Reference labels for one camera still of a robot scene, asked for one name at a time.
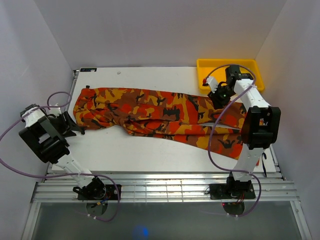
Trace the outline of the orange camouflage trousers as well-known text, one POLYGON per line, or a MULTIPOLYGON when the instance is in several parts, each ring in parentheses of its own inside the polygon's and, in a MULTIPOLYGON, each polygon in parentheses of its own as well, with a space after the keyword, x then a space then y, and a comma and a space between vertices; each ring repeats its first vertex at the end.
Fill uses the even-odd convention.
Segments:
POLYGON ((73 107, 86 130, 122 127, 129 135, 172 140, 238 160, 246 110, 235 102, 225 115, 207 96, 138 88, 84 88, 73 107))

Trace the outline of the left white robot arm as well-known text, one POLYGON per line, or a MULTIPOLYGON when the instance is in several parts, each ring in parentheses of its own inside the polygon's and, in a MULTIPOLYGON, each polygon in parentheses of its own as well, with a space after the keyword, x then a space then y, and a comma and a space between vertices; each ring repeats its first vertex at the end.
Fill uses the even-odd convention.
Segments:
POLYGON ((25 108, 20 117, 25 123, 25 128, 19 132, 19 136, 44 163, 51 163, 72 174, 77 186, 73 191, 81 199, 102 200, 107 195, 106 186, 97 176, 84 168, 72 156, 69 150, 68 137, 75 137, 85 130, 72 120, 69 113, 57 106, 47 110, 39 105, 32 104, 25 108))

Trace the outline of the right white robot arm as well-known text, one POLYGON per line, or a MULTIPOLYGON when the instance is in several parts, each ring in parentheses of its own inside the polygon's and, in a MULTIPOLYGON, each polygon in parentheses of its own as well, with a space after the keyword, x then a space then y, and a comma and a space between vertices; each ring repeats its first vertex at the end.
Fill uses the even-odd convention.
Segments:
POLYGON ((225 64, 224 68, 224 82, 218 82, 209 73, 203 85, 210 88, 208 97, 213 106, 222 110, 219 120, 236 100, 243 103, 246 110, 240 131, 243 147, 235 167, 229 170, 226 183, 210 184, 209 195, 212 200, 255 199, 253 171, 265 150, 277 140, 281 110, 271 106, 262 97, 255 85, 256 76, 251 70, 242 73, 243 66, 237 64, 225 64))

